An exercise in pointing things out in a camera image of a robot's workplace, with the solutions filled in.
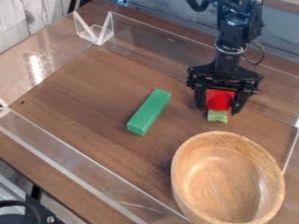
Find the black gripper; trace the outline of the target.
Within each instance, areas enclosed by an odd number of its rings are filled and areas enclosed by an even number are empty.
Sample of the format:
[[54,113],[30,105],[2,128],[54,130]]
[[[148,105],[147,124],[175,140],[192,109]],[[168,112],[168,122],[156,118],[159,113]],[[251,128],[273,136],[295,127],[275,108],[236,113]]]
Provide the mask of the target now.
[[187,69],[187,86],[195,90],[195,104],[199,110],[205,109],[207,89],[233,91],[231,102],[231,114],[235,115],[243,109],[249,95],[257,92],[263,75],[241,66],[224,66],[216,69],[215,62],[207,65],[191,66]]

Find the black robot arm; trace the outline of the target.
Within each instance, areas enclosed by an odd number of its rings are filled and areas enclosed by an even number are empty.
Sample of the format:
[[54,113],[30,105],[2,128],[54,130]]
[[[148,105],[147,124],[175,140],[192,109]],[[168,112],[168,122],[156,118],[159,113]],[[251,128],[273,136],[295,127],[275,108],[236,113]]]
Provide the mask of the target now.
[[196,12],[209,4],[217,7],[219,36],[215,41],[215,59],[209,64],[189,66],[187,86],[193,90],[195,105],[208,107],[208,91],[232,92],[228,102],[231,114],[239,113],[248,98],[257,93],[263,75],[239,65],[248,44],[261,33],[263,0],[185,0]]

